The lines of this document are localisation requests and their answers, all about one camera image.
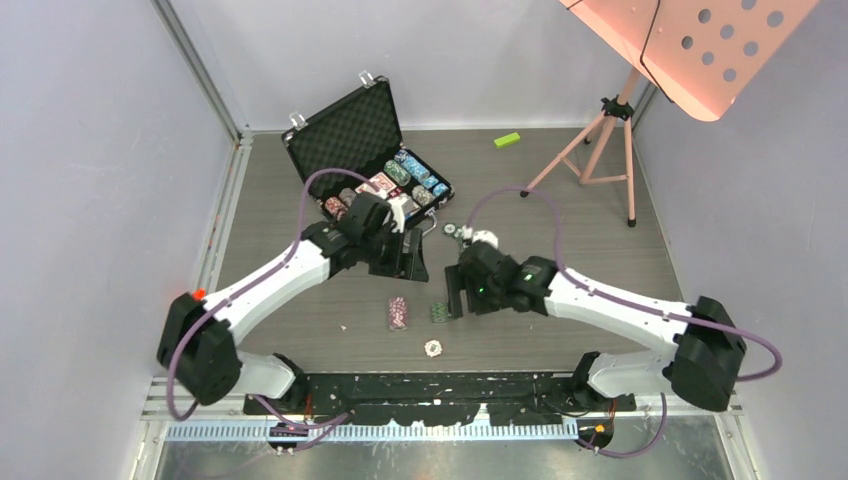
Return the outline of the red playing card box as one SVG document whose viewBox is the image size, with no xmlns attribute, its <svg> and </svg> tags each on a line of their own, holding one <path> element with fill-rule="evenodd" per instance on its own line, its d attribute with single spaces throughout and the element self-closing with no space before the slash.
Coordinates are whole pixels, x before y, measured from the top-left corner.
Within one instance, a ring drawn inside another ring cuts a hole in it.
<svg viewBox="0 0 848 480">
<path fill-rule="evenodd" d="M 357 193 L 372 193 L 381 198 L 388 198 L 397 188 L 398 185 L 385 172 L 380 172 L 360 184 L 355 191 Z"/>
</svg>

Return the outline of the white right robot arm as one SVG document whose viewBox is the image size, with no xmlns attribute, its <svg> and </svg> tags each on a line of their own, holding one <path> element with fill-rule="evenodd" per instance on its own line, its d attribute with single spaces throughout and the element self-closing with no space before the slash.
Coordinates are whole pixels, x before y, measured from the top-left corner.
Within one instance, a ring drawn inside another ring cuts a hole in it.
<svg viewBox="0 0 848 480">
<path fill-rule="evenodd" d="M 583 322 L 643 346 L 628 354 L 585 353 L 566 389 L 578 409 L 652 393 L 672 393 L 712 412 L 729 407 L 747 345 L 720 302 L 645 297 L 540 256 L 518 262 L 486 230 L 460 226 L 451 235 L 463 246 L 456 264 L 445 270 L 453 317 L 532 312 Z"/>
</svg>

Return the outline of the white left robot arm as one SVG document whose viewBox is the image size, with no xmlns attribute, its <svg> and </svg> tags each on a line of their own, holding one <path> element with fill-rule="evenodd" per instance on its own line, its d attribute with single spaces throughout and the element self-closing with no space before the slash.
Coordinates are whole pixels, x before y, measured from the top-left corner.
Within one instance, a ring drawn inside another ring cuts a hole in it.
<svg viewBox="0 0 848 480">
<path fill-rule="evenodd" d="M 298 412 L 307 398 L 302 371 L 281 354 L 243 352 L 241 342 L 296 296 L 358 264 L 373 276 L 427 282 L 423 236 L 406 224 L 399 200 L 363 193 L 340 219 L 308 225 L 242 280 L 204 296 L 181 294 L 156 353 L 166 393 L 181 385 L 202 406 L 229 394 L 259 395 L 284 414 Z"/>
</svg>

